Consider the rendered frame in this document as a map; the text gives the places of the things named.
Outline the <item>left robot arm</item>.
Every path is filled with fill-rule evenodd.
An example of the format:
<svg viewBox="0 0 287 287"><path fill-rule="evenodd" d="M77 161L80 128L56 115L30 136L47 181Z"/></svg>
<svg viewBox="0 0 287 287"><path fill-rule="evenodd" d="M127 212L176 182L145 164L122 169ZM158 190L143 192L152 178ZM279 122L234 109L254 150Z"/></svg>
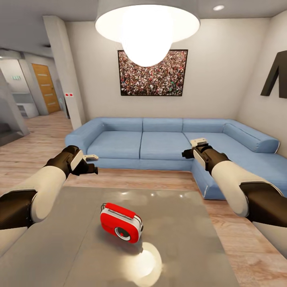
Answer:
<svg viewBox="0 0 287 287"><path fill-rule="evenodd" d="M78 147L68 146L34 175L0 196L0 258L30 226L46 219L70 173L98 175L98 168L88 161L98 161L98 156L83 155Z"/></svg>

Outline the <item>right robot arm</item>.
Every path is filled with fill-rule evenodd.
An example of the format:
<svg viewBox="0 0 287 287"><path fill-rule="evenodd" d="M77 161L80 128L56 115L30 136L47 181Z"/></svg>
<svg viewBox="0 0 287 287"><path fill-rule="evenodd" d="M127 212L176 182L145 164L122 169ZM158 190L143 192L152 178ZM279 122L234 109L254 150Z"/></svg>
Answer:
<svg viewBox="0 0 287 287"><path fill-rule="evenodd" d="M207 139L191 140L182 153L195 158L216 181L232 211L246 217L287 260L287 198L273 184L232 162Z"/></svg>

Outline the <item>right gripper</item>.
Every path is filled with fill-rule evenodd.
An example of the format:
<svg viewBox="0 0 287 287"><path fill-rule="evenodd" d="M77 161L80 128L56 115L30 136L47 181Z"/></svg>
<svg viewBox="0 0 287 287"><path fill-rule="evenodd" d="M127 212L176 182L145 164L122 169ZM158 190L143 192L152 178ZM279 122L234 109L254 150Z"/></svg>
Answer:
<svg viewBox="0 0 287 287"><path fill-rule="evenodd" d="M193 149L187 149L185 150L183 153L182 153L182 157L185 157L186 159L190 159L190 158L195 158L194 155L193 155Z"/></svg>

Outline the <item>radio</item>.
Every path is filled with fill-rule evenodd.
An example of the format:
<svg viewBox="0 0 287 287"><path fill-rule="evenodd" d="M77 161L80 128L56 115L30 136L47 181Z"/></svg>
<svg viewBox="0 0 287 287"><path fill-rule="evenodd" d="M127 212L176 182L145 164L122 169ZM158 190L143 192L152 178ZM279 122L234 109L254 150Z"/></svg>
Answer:
<svg viewBox="0 0 287 287"><path fill-rule="evenodd" d="M104 230L132 244L139 241L144 227L136 213L112 203L102 207L100 218Z"/></svg>

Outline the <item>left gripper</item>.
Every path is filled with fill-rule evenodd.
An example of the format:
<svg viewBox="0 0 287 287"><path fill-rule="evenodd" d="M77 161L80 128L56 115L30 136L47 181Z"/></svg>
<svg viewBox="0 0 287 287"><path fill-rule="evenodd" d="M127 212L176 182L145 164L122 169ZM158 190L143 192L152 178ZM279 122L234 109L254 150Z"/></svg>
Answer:
<svg viewBox="0 0 287 287"><path fill-rule="evenodd" d="M86 162L82 168L74 169L74 171L72 172L73 175L89 174L89 173L96 173L98 175L98 168L94 167L94 164L87 164Z"/></svg>

